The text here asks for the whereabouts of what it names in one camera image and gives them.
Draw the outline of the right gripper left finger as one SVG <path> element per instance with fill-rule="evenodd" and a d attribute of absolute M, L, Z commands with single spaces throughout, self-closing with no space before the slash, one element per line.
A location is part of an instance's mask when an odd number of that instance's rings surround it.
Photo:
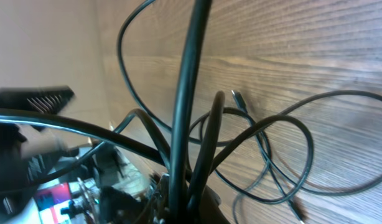
<path fill-rule="evenodd" d="M 154 174 L 152 176 L 152 193 L 141 213 L 141 223 L 166 224 L 169 219 L 169 174 Z"/>

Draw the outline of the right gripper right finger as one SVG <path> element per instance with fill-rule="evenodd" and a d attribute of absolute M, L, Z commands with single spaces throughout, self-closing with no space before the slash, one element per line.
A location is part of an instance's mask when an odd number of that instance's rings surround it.
<path fill-rule="evenodd" d="M 206 186 L 199 206 L 199 223 L 202 224 L 230 224 L 219 205 L 220 197 L 209 187 Z"/>

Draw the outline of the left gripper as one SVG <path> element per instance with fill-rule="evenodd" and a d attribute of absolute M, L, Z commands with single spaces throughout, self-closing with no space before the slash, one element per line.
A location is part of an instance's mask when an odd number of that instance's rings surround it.
<path fill-rule="evenodd" d="M 0 108 L 58 114 L 74 96 L 69 86 L 0 88 Z M 66 151 L 67 144 L 51 131 L 0 124 L 0 194 L 53 180 L 49 173 Z"/>

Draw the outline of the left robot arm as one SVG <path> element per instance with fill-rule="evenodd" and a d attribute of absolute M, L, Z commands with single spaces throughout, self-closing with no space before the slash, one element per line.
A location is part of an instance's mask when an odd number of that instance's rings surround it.
<path fill-rule="evenodd" d="M 71 88 L 1 88 L 0 109 L 58 114 L 75 96 Z M 24 148 L 27 138 L 15 124 L 0 123 L 0 222 L 20 214 L 34 200 L 45 211 L 71 199 L 69 181 L 76 175 L 97 178 L 93 156 L 97 144 L 84 155 L 60 141 Z"/>

